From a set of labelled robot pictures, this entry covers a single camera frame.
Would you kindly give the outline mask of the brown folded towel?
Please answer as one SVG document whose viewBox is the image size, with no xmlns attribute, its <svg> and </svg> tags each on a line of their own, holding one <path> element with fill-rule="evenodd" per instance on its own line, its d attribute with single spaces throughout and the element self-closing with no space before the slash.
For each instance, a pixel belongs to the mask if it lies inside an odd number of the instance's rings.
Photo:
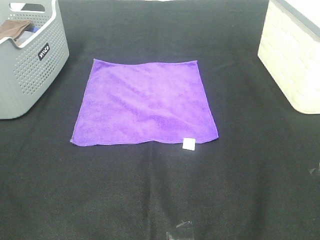
<svg viewBox="0 0 320 240">
<path fill-rule="evenodd" d="M 11 38 L 17 46 L 33 35 L 33 24 L 29 20 L 6 20 L 0 26 L 0 39 Z"/>
</svg>

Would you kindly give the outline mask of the clear tape strip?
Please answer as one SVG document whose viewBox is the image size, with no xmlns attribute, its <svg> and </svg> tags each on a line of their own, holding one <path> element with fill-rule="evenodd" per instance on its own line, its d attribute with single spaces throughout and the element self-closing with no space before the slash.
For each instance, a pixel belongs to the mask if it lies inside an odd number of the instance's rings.
<svg viewBox="0 0 320 240">
<path fill-rule="evenodd" d="M 194 226 L 190 220 L 181 221 L 165 235 L 166 240 L 194 240 Z"/>
</svg>

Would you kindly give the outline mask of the grey perforated plastic basket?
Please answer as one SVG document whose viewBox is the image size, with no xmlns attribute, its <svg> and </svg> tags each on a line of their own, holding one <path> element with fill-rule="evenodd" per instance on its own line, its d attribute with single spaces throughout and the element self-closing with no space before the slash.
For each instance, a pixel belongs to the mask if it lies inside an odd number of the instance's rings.
<svg viewBox="0 0 320 240">
<path fill-rule="evenodd" d="M 0 22 L 31 21 L 38 30 L 17 46 L 10 37 L 0 41 L 0 118 L 18 118 L 37 102 L 69 57 L 57 0 L 25 0 L 43 11 L 13 10 L 11 0 L 0 2 Z"/>
</svg>

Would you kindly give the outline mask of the cream woven storage basket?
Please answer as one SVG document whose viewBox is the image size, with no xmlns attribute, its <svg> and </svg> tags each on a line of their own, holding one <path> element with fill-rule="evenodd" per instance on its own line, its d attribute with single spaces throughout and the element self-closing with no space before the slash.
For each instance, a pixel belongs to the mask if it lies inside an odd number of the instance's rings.
<svg viewBox="0 0 320 240">
<path fill-rule="evenodd" d="M 319 114 L 318 0 L 270 0 L 257 56 L 296 111 Z"/>
</svg>

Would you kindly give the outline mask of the blue cloth in basket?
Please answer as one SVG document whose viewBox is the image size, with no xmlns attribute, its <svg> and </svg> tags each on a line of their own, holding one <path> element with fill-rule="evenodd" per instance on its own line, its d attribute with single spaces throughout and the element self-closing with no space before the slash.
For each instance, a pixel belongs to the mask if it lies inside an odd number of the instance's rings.
<svg viewBox="0 0 320 240">
<path fill-rule="evenodd" d="M 24 43 L 26 40 L 28 40 L 30 37 L 32 37 L 37 31 L 39 30 L 38 27 L 33 26 L 28 30 L 24 30 L 19 36 L 18 38 L 15 40 L 15 42 L 18 45 L 21 45 L 22 43 Z"/>
</svg>

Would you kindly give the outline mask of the purple microfiber towel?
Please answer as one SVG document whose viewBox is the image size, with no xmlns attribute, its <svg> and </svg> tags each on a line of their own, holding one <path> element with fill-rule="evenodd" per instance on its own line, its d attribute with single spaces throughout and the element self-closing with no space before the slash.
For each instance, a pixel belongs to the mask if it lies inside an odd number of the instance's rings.
<svg viewBox="0 0 320 240">
<path fill-rule="evenodd" d="M 198 62 L 95 59 L 71 136 L 79 147 L 219 138 Z"/>
</svg>

